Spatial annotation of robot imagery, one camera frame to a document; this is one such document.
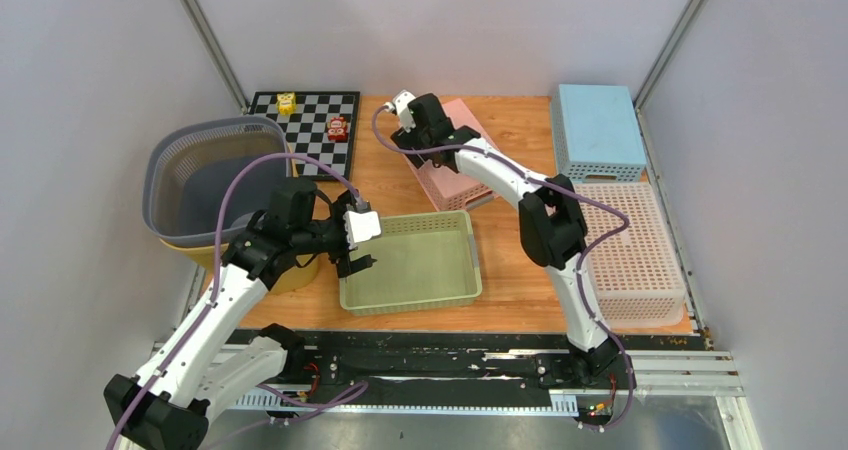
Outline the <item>pink perforated tray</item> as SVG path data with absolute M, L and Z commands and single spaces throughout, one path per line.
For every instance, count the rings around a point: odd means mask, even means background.
M 463 99 L 446 102 L 443 109 L 456 127 L 470 127 L 495 147 L 495 143 Z M 408 160 L 407 165 L 437 211 L 470 210 L 495 198 L 495 194 L 487 186 L 471 177 L 454 173 L 447 167 L 436 168 L 430 161 L 416 167 Z

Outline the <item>green perforated tray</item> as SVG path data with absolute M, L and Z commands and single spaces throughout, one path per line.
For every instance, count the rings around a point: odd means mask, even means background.
M 339 303 L 355 316 L 467 306 L 483 290 L 470 214 L 440 211 L 381 219 L 382 234 L 355 257 L 373 266 L 339 281 Z

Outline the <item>blue perforated tray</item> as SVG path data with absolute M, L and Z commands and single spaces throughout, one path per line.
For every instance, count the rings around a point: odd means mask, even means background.
M 647 158 L 628 87 L 561 84 L 550 120 L 559 173 L 581 182 L 642 178 Z

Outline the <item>large white perforated basket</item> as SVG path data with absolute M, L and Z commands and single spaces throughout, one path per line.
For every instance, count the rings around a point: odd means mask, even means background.
M 686 285 L 651 185 L 578 183 L 575 192 L 622 212 L 630 222 L 587 258 L 607 323 L 614 329 L 648 329 L 681 322 Z

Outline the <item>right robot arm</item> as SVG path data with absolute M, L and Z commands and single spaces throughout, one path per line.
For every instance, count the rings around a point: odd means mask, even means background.
M 571 180 L 532 171 L 476 130 L 456 126 L 431 93 L 416 97 L 403 91 L 379 110 L 400 123 L 386 141 L 387 148 L 473 178 L 516 210 L 521 247 L 547 274 L 567 324 L 568 374 L 592 388 L 609 377 L 612 365 L 621 363 L 622 385 L 633 390 L 632 360 L 591 292 L 584 266 L 593 247 L 586 241 L 588 227 L 581 207 L 587 199 L 575 192 Z

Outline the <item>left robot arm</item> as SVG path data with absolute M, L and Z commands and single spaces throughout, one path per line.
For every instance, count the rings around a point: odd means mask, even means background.
M 346 191 L 313 217 L 325 195 L 314 182 L 287 178 L 233 237 L 201 300 L 164 346 L 134 376 L 115 375 L 104 398 L 115 422 L 111 440 L 125 437 L 144 449 L 197 449 L 210 424 L 242 395 L 276 377 L 298 381 L 305 373 L 305 340 L 280 324 L 263 328 L 246 348 L 214 366 L 213 359 L 243 317 L 299 257 L 327 254 L 339 277 L 371 267 L 370 255 L 352 259 L 362 242 L 380 236 L 378 214 Z

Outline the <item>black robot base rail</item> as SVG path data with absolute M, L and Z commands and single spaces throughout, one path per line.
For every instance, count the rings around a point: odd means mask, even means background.
M 345 388 L 347 412 L 544 416 L 599 424 L 651 397 L 743 395 L 730 354 L 694 336 L 628 336 L 629 360 L 579 376 L 564 336 L 306 330 L 294 364 L 219 401 L 223 410 L 303 414 Z

